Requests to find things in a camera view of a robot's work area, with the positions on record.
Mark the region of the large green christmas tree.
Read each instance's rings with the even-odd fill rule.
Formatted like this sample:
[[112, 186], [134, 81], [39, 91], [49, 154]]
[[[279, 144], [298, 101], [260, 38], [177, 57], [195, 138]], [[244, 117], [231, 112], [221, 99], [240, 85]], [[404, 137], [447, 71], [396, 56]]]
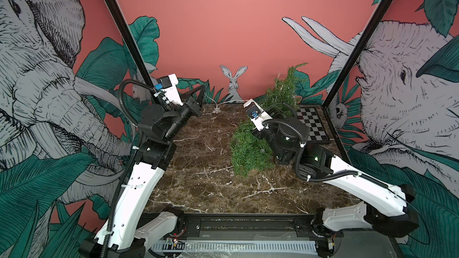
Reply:
[[249, 119], [240, 122], [231, 139], [231, 162], [234, 173], [248, 176], [252, 170], [263, 172], [274, 168], [273, 152], [264, 140], [257, 139]]

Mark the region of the small green christmas tree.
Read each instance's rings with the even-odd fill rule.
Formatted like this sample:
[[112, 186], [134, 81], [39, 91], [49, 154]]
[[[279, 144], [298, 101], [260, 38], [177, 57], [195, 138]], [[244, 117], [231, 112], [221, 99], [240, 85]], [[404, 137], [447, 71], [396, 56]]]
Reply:
[[287, 76], [285, 79], [277, 77], [274, 80], [274, 87], [269, 88], [260, 102], [260, 106], [270, 114], [276, 113], [282, 117], [292, 116], [292, 111], [285, 106], [288, 104], [295, 108], [301, 101], [301, 96], [298, 95], [297, 88], [300, 87], [301, 83], [306, 82], [304, 78], [300, 78], [296, 75], [296, 71], [299, 67], [305, 66], [307, 63], [302, 63], [296, 66], [288, 68]]

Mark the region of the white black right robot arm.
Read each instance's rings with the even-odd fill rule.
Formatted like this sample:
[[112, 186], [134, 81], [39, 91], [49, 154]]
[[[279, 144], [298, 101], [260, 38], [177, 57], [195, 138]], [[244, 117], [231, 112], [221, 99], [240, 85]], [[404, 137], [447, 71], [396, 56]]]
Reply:
[[360, 199], [350, 207], [317, 210], [307, 228], [318, 237], [346, 229], [373, 229], [388, 237], [403, 238], [418, 229], [418, 213], [411, 206], [415, 198], [412, 186], [391, 185], [376, 179], [320, 145], [310, 143], [310, 127], [287, 103], [284, 106], [292, 113], [287, 118], [271, 107], [263, 109], [253, 99], [243, 106], [254, 125], [252, 134], [266, 141], [279, 163], [292, 164], [299, 179], [326, 183]]

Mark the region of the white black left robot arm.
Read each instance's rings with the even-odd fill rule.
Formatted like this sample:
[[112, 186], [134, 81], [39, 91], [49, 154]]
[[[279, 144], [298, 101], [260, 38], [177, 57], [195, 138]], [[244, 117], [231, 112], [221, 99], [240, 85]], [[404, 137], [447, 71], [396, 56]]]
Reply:
[[[135, 118], [124, 102], [124, 89], [133, 84], [151, 92], [152, 104]], [[139, 225], [149, 197], [165, 174], [176, 145], [174, 137], [192, 116], [202, 114], [206, 86], [180, 94], [174, 75], [159, 79], [156, 86], [125, 80], [119, 86], [121, 111], [140, 132], [128, 166], [115, 189], [108, 219], [94, 238], [84, 240], [79, 252], [84, 258], [143, 258], [162, 239], [178, 242], [186, 232], [184, 212], [166, 207], [153, 220]]]

